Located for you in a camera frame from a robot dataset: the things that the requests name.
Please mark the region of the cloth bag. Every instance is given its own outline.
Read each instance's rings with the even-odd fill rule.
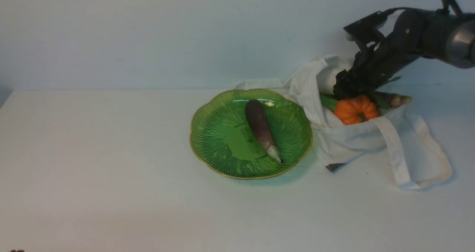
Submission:
[[[285,82],[244,81],[236,88],[288,88],[285,96],[303,107],[314,136],[320,140],[314,142],[316,157],[330,172],[368,151],[386,147],[399,188],[417,190],[448,179],[452,169],[446,154],[432,138],[424,119],[407,105],[354,125],[344,125],[333,112],[322,107],[319,93],[333,94],[336,75],[350,68],[351,62],[337,55],[317,56]]]

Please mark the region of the scalloped plate rim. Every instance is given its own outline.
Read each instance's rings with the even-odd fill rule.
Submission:
[[[310,143],[309,143],[309,146],[307,148],[307,151],[305,151],[304,154],[302,154],[302,156],[295,161],[294,164],[292,164],[291,166],[289,166],[285,171],[282,171],[280,173],[277,173],[277,174],[272,174],[272,175],[269,175],[269,176],[263,176],[263,177],[251,177],[251,178],[245,178],[245,177],[236,177],[236,176],[231,176],[231,175],[228,175],[228,174],[224,174],[220,171],[217,171],[215,168],[213,168],[212,166],[210,166],[206,161],[204,161],[200,156],[198,156],[196,154],[196,151],[195,151],[195,148],[193,147],[193,145],[191,144],[191,137],[193,135],[193,120],[195,119],[195,115],[197,114],[198,111],[200,111],[200,109],[202,109],[203,107],[205,107],[206,105],[210,104],[211,102],[215,101],[217,97],[219,97],[220,95],[224,94],[224,93],[230,93],[230,92],[233,92],[233,91],[253,91],[253,90],[261,90],[261,91],[268,91],[268,92],[271,92],[271,93],[274,93],[275,95],[283,98],[285,101],[288,101],[288,102],[291,102],[291,103],[294,103],[298,106],[300,106],[298,103],[292,101],[292,100],[289,100],[287,98],[285,98],[282,94],[276,92],[276,91],[273,91],[271,89],[265,89],[265,88],[254,88],[254,89],[231,89],[231,90],[226,90],[226,91],[223,91],[219,94],[217,94],[216,96],[214,96],[211,100],[209,100],[209,102],[205,103],[204,105],[200,106],[196,111],[195,113],[193,114],[193,116],[191,117],[191,122],[190,122],[190,138],[189,138],[189,142],[190,142],[190,148],[191,150],[193,151],[193,154],[195,154],[195,156],[197,157],[197,159],[199,159],[201,162],[203,162],[203,164],[205,164],[207,167],[209,167],[210,169],[212,169],[213,171],[215,171],[216,173],[224,176],[224,177],[227,177],[227,178],[232,178],[232,179],[236,179],[236,180],[264,180],[264,179],[270,179],[270,178],[274,178],[274,177],[277,177],[277,176],[280,176],[284,173],[286,173],[287,171],[290,171],[291,169],[293,169],[307,154],[308,152],[310,152],[310,149],[312,149],[312,146],[313,146],[313,143],[314,143],[314,135],[310,135]]]

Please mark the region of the eggplant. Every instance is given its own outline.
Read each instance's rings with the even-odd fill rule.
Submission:
[[[266,116],[266,110],[264,110],[262,103],[256,99],[249,100],[246,103],[245,114],[252,134],[265,149],[268,156],[278,163],[283,164],[284,162],[282,161],[282,157],[280,157],[279,149],[273,139]]]

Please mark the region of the mini pumpkin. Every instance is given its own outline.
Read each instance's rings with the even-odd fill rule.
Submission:
[[[338,101],[334,114],[345,125],[365,122],[380,116],[376,105],[365,95]]]

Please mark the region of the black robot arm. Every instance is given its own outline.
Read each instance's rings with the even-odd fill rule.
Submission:
[[[360,51],[351,69],[337,75],[334,94],[353,98],[371,93],[420,57],[457,68],[475,67],[475,14],[462,13],[455,0],[442,2],[444,7],[439,10],[394,8],[346,26],[344,30]],[[456,15],[449,14],[449,6]],[[385,37],[377,27],[397,10],[404,11]]]

